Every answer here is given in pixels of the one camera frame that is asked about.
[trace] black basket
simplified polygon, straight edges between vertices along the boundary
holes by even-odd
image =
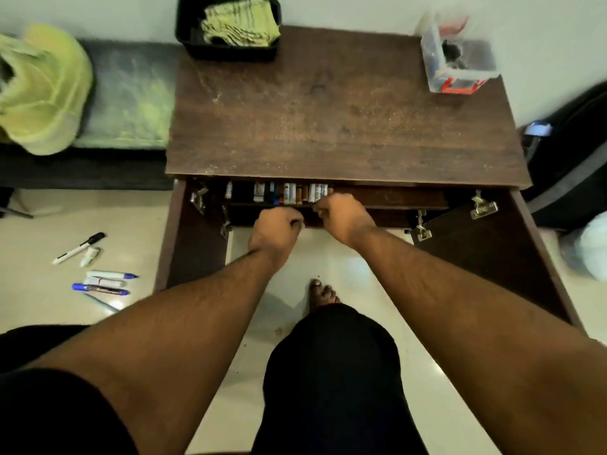
[[[274,60],[280,37],[267,47],[231,46],[222,39],[206,43],[200,26],[205,16],[205,8],[211,5],[239,0],[179,0],[177,4],[177,22],[175,37],[186,47],[194,59],[204,60],[243,60],[247,62],[269,62]],[[280,3],[268,0],[277,25],[280,25]]]

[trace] clear plastic box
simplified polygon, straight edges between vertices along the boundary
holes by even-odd
[[[468,17],[441,21],[435,15],[423,30],[421,49],[433,93],[472,94],[500,75],[489,40],[465,35],[467,23]]]

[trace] white wall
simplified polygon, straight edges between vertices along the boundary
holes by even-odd
[[[607,79],[607,0],[280,0],[283,22],[411,34],[461,2],[491,26],[517,125]],[[50,22],[78,37],[173,42],[177,0],[0,0],[0,30]]]

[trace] black bag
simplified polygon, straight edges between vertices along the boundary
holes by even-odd
[[[552,133],[536,145],[528,161],[534,185],[521,193],[537,226],[581,228],[607,210],[607,82],[544,122]]]

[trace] hairy arm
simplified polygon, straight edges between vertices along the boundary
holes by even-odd
[[[377,228],[351,195],[331,195],[316,209],[368,262],[503,453],[607,451],[607,348]]]
[[[62,369],[95,385],[139,453],[184,453],[302,220],[294,209],[263,211],[247,255],[137,302],[28,367]]]

